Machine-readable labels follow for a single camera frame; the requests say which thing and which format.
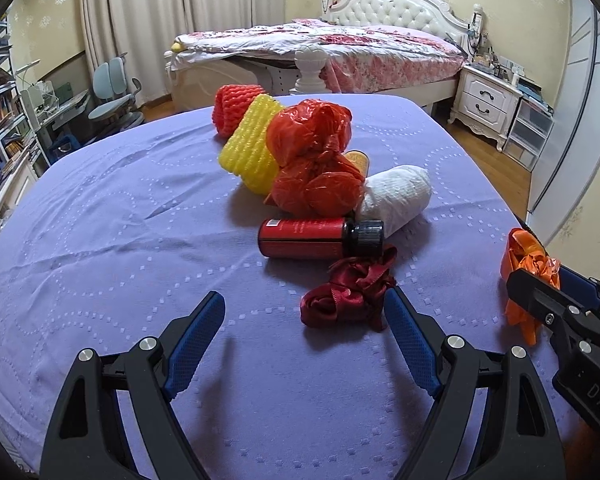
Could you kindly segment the red foam net sleeve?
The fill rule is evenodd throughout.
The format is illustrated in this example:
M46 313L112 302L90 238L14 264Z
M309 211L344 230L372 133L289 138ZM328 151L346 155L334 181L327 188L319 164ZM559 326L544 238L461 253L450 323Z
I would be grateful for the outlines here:
M215 93L212 122L221 139L228 139L238 128L252 101L265 90L258 84L226 84Z

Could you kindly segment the light green desk chair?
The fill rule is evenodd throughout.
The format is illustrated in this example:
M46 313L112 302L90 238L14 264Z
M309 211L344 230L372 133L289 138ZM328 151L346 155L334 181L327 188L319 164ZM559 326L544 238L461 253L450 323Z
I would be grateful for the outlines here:
M98 104L88 113L88 119L97 128L97 140L145 122L136 102L143 85L137 77L128 77L124 54L96 68L92 88Z

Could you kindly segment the white bed with headboard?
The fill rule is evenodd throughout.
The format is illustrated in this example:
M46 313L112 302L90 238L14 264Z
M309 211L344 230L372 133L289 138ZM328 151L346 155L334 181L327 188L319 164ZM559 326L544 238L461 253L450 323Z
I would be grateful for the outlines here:
M340 26L390 25L428 32L464 51L467 64L480 38L482 18L482 7L475 6L472 19L464 22L443 0L323 0L323 14L316 20ZM298 50L291 61L234 56L166 73L176 108L196 110L212 105L215 93L226 84L258 84L272 96L332 92L321 80L326 61L325 51L306 47ZM429 108L454 94L458 73L431 84L375 93L405 96Z

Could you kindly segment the white paper towel wad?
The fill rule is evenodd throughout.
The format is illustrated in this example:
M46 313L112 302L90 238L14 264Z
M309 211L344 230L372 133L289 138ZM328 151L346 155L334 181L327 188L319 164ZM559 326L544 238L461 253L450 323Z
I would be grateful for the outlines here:
M428 171L401 165L373 174L365 180L358 220L381 220L385 237L404 228L429 205L432 187Z

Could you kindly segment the plastic drawer unit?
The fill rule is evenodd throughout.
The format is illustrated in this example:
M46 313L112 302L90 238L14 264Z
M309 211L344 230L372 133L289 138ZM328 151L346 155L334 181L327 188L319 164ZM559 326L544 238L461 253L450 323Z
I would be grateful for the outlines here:
M519 101L503 152L532 171L542 155L554 126L553 116L532 98Z

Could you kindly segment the purple tablecloth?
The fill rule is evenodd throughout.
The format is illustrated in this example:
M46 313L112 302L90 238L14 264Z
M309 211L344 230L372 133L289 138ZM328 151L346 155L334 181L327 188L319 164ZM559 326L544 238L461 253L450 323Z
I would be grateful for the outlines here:
M370 175L427 171L424 212L389 238L391 274L418 313L476 350L525 361L556 420L493 479L569 479L578 415L550 384L547 336L531 349L507 326L501 260L514 214L463 148L417 105L333 96L352 115L349 148ZM390 328L311 330L302 297L330 263L273 260L258 247L275 207L221 168L212 108L151 122L56 162L0 232L0 437L40 475L45 434L80 350L131 350L225 300L219 333L172 403L211 479L394 479L434 399L414 383Z

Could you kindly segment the dark red ribbon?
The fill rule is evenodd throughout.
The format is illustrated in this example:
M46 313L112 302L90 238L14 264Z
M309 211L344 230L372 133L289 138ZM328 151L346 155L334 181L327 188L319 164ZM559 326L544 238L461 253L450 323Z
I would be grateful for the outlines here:
M301 322L317 330L366 325L382 332L385 294L396 286L391 268L397 255L398 250L388 245L377 258L351 257L333 263L329 280L302 297Z

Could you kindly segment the pink floral bedspread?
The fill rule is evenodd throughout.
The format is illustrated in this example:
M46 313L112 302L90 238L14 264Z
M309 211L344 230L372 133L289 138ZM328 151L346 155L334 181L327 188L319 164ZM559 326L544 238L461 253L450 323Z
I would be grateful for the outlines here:
M195 64L241 56L291 61L296 52L318 47L327 61L321 80L335 93L375 93L410 88L454 77L466 54L420 30L390 25L340 26L315 18L222 32L192 32L174 39L166 69L175 73Z

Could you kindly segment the study desk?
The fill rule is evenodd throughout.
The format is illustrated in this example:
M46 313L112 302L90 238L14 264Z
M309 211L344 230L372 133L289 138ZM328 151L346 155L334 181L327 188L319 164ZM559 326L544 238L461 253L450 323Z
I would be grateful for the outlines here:
M45 93L42 87L44 84L31 84L20 92L20 98L38 145L50 164L53 144L50 134L57 129L68 131L68 123L85 112L91 101L91 91L84 90L60 104L55 92Z

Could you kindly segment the red black spray can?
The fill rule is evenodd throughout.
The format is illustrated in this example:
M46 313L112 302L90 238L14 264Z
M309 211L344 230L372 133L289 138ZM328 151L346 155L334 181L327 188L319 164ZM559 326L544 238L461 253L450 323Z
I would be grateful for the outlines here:
M260 253L275 259L339 260L378 257L385 241L381 220L268 219L260 226Z

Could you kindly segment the orange plastic wrapper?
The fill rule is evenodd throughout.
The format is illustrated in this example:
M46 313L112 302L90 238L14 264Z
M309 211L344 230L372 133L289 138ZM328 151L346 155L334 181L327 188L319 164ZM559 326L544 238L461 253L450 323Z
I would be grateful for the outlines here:
M545 283L560 289L560 262L547 255L536 237L523 228L511 229L508 233L501 263L503 282L506 283L509 275L519 269L528 271ZM541 323L510 299L506 301L504 312L507 323L519 327L526 344L535 346Z

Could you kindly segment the red plastic bag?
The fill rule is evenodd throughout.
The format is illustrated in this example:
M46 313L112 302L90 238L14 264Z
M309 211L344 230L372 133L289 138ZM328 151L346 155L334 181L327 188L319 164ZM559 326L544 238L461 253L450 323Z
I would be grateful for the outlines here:
M297 218L339 218L358 208L365 177L344 151L352 138L347 107L306 99L281 110L268 125L266 146L278 165L270 192Z

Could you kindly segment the beige curtains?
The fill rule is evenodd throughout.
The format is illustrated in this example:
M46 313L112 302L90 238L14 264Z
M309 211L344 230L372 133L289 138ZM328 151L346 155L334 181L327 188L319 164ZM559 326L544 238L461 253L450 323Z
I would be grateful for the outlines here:
M80 0L80 10L87 66L122 54L140 104L170 93L164 54L176 37L285 21L285 0Z

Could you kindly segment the white nightstand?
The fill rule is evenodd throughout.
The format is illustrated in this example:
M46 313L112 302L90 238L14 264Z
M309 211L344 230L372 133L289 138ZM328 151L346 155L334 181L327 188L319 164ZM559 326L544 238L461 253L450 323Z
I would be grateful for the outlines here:
M457 120L475 136L495 142L503 151L522 93L508 82L465 65L448 124Z

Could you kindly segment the sliding wardrobe door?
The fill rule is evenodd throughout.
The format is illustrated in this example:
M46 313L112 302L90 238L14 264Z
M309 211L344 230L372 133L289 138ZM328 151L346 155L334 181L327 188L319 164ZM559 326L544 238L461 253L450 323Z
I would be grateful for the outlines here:
M543 244L558 235L600 168L600 11L571 0L567 62L553 128L532 171L526 222Z

